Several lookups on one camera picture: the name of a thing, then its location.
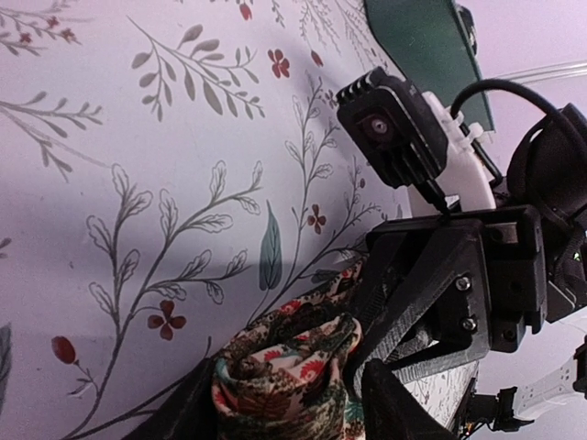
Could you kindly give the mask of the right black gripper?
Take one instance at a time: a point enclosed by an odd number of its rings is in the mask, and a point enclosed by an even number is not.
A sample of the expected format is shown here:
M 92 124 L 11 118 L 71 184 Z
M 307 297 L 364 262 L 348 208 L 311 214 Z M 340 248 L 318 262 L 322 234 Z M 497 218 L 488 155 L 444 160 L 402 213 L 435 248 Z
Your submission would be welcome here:
M 541 221 L 529 205 L 386 222 L 370 251 L 350 311 L 363 339 L 350 361 L 389 360 L 423 329 L 430 346 L 389 362 L 399 380 L 419 380 L 512 352 L 544 322 L 546 269 Z

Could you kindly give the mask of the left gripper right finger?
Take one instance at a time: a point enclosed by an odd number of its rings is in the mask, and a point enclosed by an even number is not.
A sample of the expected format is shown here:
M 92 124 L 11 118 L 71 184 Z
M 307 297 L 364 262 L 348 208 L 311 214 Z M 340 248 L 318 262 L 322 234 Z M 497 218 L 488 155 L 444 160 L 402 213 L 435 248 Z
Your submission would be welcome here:
M 367 440 L 453 440 L 381 360 L 362 365 L 360 402 Z

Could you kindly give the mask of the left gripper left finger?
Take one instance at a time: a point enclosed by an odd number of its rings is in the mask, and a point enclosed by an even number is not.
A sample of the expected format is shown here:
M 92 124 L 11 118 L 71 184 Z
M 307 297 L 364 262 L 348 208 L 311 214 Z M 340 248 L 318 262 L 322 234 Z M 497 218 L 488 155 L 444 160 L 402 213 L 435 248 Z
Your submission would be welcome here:
M 212 357 L 201 360 L 163 405 L 124 440 L 216 439 L 217 412 L 211 389 L 214 365 Z

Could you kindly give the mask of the flamingo patterned tie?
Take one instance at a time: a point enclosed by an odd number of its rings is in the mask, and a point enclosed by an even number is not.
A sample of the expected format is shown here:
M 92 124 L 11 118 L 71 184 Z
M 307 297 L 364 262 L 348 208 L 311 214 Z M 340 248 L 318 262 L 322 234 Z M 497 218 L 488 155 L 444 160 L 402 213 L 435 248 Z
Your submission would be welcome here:
M 220 439 L 362 439 L 343 381 L 360 323 L 347 310 L 360 262 L 256 318 L 216 356 L 211 395 Z

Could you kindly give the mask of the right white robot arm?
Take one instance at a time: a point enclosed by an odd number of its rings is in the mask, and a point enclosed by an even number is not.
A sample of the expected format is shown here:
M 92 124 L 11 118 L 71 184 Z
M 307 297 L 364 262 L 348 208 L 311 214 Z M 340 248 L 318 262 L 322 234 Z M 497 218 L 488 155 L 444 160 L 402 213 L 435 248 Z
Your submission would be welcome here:
M 535 124 L 497 189 L 498 207 L 383 223 L 351 305 L 363 337 L 344 369 L 360 388 L 379 359 L 411 382 L 515 352 L 586 305 L 586 161 L 550 118 Z

